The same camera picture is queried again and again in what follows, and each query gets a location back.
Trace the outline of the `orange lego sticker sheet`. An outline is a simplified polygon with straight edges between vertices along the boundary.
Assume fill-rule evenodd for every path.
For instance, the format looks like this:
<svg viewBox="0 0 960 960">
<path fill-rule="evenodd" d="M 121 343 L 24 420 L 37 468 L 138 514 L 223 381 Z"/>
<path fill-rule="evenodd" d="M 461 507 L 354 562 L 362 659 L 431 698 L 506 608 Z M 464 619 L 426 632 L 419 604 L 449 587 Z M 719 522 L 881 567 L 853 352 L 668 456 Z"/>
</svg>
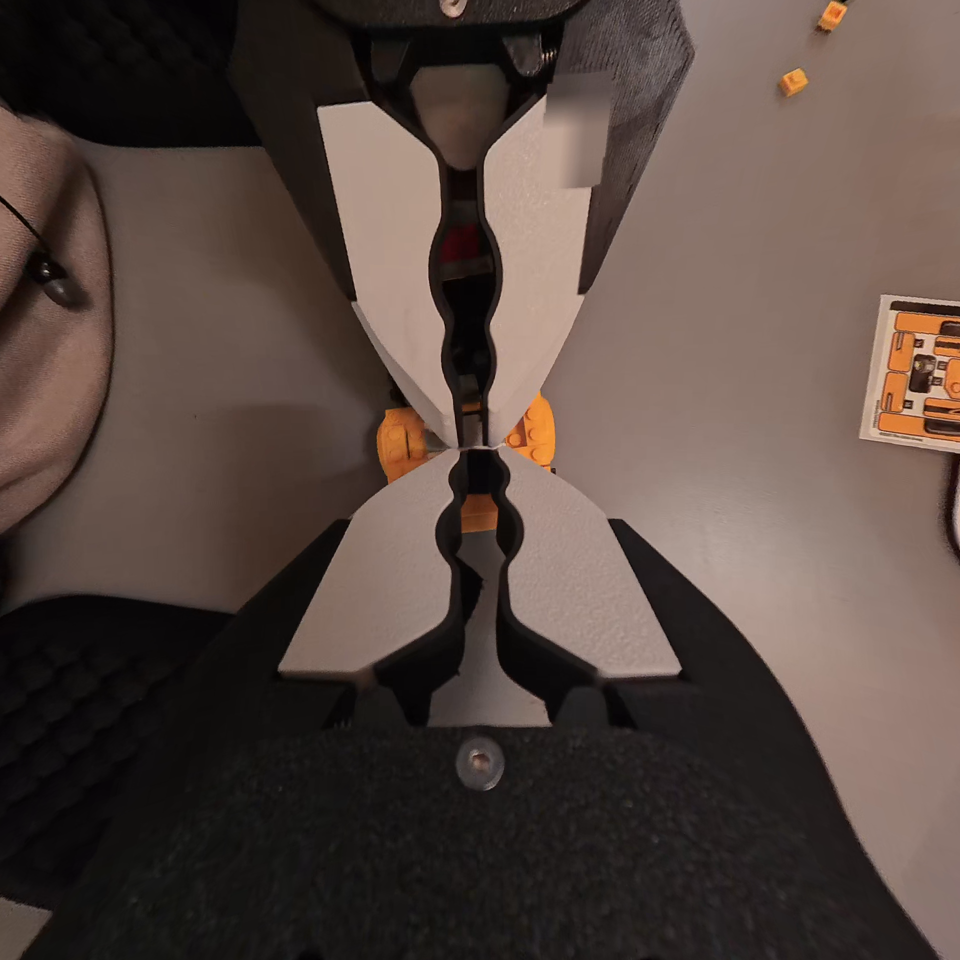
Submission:
<svg viewBox="0 0 960 960">
<path fill-rule="evenodd" d="M 859 437 L 958 455 L 958 301 L 882 295 Z"/>
</svg>

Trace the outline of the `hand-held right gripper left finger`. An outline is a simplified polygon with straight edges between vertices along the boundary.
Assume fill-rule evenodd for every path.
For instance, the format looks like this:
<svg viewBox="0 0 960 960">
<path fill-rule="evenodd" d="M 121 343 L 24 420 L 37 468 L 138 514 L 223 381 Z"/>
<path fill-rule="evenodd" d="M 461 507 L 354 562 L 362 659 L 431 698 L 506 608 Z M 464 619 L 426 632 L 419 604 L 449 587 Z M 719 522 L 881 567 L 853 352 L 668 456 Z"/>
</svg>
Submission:
<svg viewBox="0 0 960 960">
<path fill-rule="evenodd" d="M 388 691 L 408 724 L 428 724 L 484 587 L 459 556 L 468 466 L 464 452 L 440 453 L 354 512 L 279 661 L 285 692 Z"/>
</svg>

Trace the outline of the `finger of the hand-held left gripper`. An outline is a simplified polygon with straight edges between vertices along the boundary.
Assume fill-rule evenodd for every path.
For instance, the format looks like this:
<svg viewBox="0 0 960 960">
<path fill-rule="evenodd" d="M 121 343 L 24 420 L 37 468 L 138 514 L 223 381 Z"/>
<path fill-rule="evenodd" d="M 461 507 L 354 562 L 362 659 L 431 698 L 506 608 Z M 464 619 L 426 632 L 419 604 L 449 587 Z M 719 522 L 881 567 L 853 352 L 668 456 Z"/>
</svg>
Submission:
<svg viewBox="0 0 960 960">
<path fill-rule="evenodd" d="M 494 362 L 486 434 L 501 444 L 544 385 L 584 299 L 581 270 L 592 186 L 562 185 L 572 135 L 536 100 L 491 144 L 482 168 L 485 224 L 499 288 L 488 322 Z"/>
<path fill-rule="evenodd" d="M 437 156 L 373 102 L 320 105 L 317 118 L 354 312 L 415 412 L 457 448 L 453 394 L 442 365 L 447 328 L 429 273 L 442 215 Z"/>
</svg>

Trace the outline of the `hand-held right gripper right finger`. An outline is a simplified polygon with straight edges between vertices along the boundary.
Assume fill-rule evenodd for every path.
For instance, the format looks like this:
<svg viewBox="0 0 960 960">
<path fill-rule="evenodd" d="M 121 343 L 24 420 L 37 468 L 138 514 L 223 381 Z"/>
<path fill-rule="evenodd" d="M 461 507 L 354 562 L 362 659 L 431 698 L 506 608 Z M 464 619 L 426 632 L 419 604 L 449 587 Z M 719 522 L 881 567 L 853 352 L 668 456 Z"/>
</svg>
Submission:
<svg viewBox="0 0 960 960">
<path fill-rule="evenodd" d="M 516 451 L 496 457 L 496 653 L 507 676 L 549 721 L 572 690 L 678 679 L 678 655 L 604 510 Z"/>
</svg>

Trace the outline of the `orange and black lego car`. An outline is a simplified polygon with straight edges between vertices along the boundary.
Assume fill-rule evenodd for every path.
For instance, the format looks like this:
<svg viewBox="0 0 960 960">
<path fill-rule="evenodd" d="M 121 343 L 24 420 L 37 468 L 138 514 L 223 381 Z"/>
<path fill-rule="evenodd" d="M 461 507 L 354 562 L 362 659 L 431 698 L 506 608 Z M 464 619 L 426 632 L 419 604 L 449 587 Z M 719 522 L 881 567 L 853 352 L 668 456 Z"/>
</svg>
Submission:
<svg viewBox="0 0 960 960">
<path fill-rule="evenodd" d="M 451 351 L 462 385 L 464 422 L 467 426 L 478 426 L 481 387 L 493 367 L 482 327 L 494 294 L 495 265 L 491 246 L 477 222 L 459 222 L 447 229 L 440 245 L 438 265 L 441 292 L 456 322 Z M 423 419 L 395 383 L 390 386 L 390 399 L 392 406 L 385 411 L 377 429 L 376 449 L 387 482 L 393 483 L 424 465 L 443 445 L 427 430 Z M 541 393 L 512 428 L 505 443 L 543 469 L 555 472 L 556 422 L 550 404 Z M 472 458 L 469 471 L 469 491 L 461 509 L 462 532 L 493 531 L 498 524 L 498 507 L 490 492 L 482 458 Z"/>
</svg>

